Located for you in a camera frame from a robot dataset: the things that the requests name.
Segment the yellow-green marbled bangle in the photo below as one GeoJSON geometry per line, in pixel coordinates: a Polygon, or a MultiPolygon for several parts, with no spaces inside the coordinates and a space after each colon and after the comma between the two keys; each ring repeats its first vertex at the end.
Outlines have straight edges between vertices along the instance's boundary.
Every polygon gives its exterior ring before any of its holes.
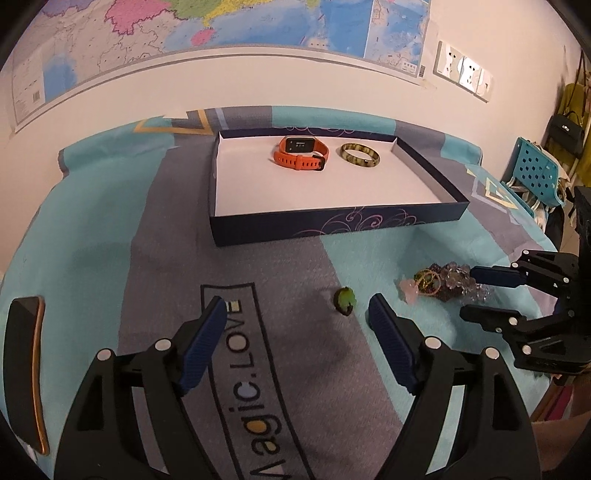
{"type": "Polygon", "coordinates": [[[338,154],[349,164],[363,168],[374,168],[381,162],[380,154],[376,150],[360,143],[342,144],[339,146],[338,154]]]}

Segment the orange smart watch band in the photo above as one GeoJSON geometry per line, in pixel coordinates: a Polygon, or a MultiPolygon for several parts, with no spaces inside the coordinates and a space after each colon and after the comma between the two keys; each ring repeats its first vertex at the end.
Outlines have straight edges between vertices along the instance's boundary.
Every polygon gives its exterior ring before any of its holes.
{"type": "Polygon", "coordinates": [[[273,152],[278,166],[296,171],[322,171],[328,160],[329,147],[315,137],[283,137],[273,152]]]}

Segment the pink stone pendant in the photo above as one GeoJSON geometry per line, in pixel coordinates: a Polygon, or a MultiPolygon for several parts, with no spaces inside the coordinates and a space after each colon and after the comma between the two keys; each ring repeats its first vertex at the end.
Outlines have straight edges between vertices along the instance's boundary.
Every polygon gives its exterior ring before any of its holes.
{"type": "Polygon", "coordinates": [[[399,282],[399,289],[408,305],[413,305],[422,295],[418,282],[414,279],[402,279],[399,282]]]}

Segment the gold hoop earring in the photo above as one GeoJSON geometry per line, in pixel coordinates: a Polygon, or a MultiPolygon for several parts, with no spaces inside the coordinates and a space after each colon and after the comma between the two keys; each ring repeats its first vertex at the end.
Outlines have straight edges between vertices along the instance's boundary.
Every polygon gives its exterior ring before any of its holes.
{"type": "Polygon", "coordinates": [[[423,269],[414,277],[418,293],[423,296],[435,296],[442,288],[443,280],[439,272],[432,269],[423,269]]]}

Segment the teal perforated plastic chair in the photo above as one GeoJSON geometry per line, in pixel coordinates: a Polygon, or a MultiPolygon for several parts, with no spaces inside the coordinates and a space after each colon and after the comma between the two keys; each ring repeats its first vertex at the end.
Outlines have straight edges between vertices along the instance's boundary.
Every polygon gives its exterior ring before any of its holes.
{"type": "Polygon", "coordinates": [[[513,192],[525,191],[542,205],[562,207],[558,164],[534,143],[519,137],[515,145],[513,170],[505,185],[513,192]]]}

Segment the teal grey patterned bedsheet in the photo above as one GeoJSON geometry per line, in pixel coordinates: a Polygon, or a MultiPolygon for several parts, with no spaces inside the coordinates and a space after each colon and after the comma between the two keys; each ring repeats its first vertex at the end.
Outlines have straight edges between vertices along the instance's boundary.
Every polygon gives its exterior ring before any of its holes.
{"type": "Polygon", "coordinates": [[[240,325],[263,411],[279,420],[279,458],[295,479],[367,479],[410,407],[359,314],[329,305],[339,283],[365,310],[382,292],[406,306],[396,281],[437,262],[507,264],[552,244],[482,167],[481,150],[442,132],[384,117],[311,107],[229,107],[184,120],[152,118],[86,138],[58,157],[62,180],[39,207],[1,287],[1,302],[40,294],[41,405],[52,473],[66,416],[91,357],[128,353],[201,309],[205,284],[252,284],[259,320],[240,325]],[[211,134],[202,134],[208,122],[211,134]],[[394,134],[469,198],[456,221],[428,223],[406,206],[375,214],[356,201],[317,237],[219,248],[208,221],[215,133],[230,127],[394,134]]]}

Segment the black handbag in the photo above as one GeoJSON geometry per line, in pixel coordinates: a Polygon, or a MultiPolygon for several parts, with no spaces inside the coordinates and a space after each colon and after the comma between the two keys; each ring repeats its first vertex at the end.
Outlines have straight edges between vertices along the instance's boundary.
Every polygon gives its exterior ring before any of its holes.
{"type": "Polygon", "coordinates": [[[569,110],[551,117],[549,138],[571,155],[578,157],[583,152],[584,136],[585,128],[576,112],[569,110]]]}

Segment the dark blue box tray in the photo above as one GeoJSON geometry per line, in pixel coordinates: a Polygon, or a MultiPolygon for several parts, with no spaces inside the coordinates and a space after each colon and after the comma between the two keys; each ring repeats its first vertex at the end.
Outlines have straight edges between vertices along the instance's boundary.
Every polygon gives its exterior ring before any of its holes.
{"type": "Polygon", "coordinates": [[[219,133],[211,160],[209,224],[218,247],[457,221],[468,205],[434,160],[393,134],[226,130],[219,133]],[[278,166],[273,152],[287,136],[325,143],[325,168],[278,166]],[[373,148],[380,164],[349,164],[338,154],[345,143],[373,148]]]}

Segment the black smartphone orange case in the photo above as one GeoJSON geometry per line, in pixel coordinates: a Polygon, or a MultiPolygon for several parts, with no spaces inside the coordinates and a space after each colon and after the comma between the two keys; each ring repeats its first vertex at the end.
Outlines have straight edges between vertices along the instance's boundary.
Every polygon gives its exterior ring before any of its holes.
{"type": "Polygon", "coordinates": [[[12,301],[3,353],[3,387],[13,432],[34,451],[50,453],[40,392],[41,334],[45,302],[41,296],[12,301]]]}

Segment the white wall switch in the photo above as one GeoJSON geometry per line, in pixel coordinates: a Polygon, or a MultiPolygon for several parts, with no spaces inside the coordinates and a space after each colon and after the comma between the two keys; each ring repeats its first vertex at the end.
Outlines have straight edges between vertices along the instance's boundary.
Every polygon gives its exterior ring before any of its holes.
{"type": "Polygon", "coordinates": [[[493,87],[493,75],[488,70],[482,69],[475,92],[476,96],[485,102],[489,102],[492,97],[493,87]]]}

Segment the white wall socket middle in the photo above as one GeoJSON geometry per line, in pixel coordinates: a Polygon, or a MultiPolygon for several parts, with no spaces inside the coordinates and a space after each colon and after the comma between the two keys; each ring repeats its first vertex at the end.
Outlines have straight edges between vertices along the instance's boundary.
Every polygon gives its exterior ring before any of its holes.
{"type": "Polygon", "coordinates": [[[477,92],[482,73],[482,66],[468,56],[464,56],[461,62],[458,84],[475,94],[477,92]]]}

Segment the white wall socket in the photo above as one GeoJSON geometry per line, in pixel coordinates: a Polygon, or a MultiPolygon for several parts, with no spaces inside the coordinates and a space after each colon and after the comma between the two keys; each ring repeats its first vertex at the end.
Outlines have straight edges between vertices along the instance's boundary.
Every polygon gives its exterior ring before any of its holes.
{"type": "Polygon", "coordinates": [[[438,45],[434,73],[439,77],[459,84],[465,59],[466,56],[462,52],[448,42],[441,40],[438,45]]]}
{"type": "Polygon", "coordinates": [[[482,73],[482,66],[468,56],[464,56],[461,62],[458,84],[475,94],[477,92],[482,73]]]}

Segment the wall map poster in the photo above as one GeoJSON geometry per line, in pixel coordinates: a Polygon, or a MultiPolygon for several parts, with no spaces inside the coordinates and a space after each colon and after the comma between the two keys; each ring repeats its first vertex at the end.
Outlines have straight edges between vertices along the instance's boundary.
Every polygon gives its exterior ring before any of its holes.
{"type": "Polygon", "coordinates": [[[301,58],[418,83],[430,16],[428,1],[49,1],[8,59],[10,124],[112,79],[205,58],[301,58]]]}

